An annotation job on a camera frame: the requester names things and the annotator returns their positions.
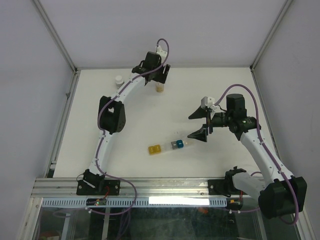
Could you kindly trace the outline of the clear bottle gold cap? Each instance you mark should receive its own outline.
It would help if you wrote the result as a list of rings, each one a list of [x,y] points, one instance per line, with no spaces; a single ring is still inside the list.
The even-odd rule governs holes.
[[[156,87],[156,91],[158,93],[163,93],[164,92],[164,84],[163,83],[157,82],[155,87]]]

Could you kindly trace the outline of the weekly pill organizer strip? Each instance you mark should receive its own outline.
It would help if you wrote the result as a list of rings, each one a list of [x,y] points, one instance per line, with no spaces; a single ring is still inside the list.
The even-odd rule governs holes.
[[[190,148],[195,144],[195,140],[188,138],[185,131],[176,131],[165,140],[153,142],[147,147],[150,156],[164,154],[172,151]]]

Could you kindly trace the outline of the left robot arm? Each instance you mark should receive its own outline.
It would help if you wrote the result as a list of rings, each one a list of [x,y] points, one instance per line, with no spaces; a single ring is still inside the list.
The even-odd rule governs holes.
[[[125,104],[150,81],[161,84],[166,82],[171,68],[166,64],[168,56],[169,51],[161,50],[159,46],[156,52],[147,52],[145,59],[132,69],[127,82],[111,96],[100,98],[97,116],[98,144],[88,169],[81,174],[82,179],[78,181],[76,191],[78,196],[119,194],[115,186],[120,183],[120,180],[116,178],[106,180],[105,177],[112,147],[126,124]]]

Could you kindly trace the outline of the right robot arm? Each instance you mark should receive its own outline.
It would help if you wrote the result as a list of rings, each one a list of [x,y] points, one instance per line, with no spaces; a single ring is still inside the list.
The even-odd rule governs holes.
[[[215,128],[228,128],[248,150],[263,176],[263,181],[246,170],[234,167],[226,171],[224,179],[213,185],[215,192],[231,197],[244,192],[255,199],[267,219],[293,214],[296,218],[303,210],[307,183],[303,177],[295,177],[265,143],[257,117],[248,116],[245,98],[233,93],[226,96],[226,111],[217,112],[218,105],[205,96],[200,107],[188,118],[204,118],[206,123],[189,134],[189,139],[207,142]]]

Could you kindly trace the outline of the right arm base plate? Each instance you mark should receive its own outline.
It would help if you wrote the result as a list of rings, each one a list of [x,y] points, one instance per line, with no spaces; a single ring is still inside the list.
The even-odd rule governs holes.
[[[250,190],[246,180],[243,179],[209,179],[207,181],[208,194],[210,196],[222,195],[230,198],[232,195],[240,195],[242,192],[244,195],[251,196],[245,190]]]

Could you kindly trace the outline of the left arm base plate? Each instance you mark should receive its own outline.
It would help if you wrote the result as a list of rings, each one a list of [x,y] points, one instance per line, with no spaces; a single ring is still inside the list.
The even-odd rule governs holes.
[[[120,180],[104,179],[98,186],[84,180],[78,181],[76,194],[78,196],[118,196],[120,194]]]

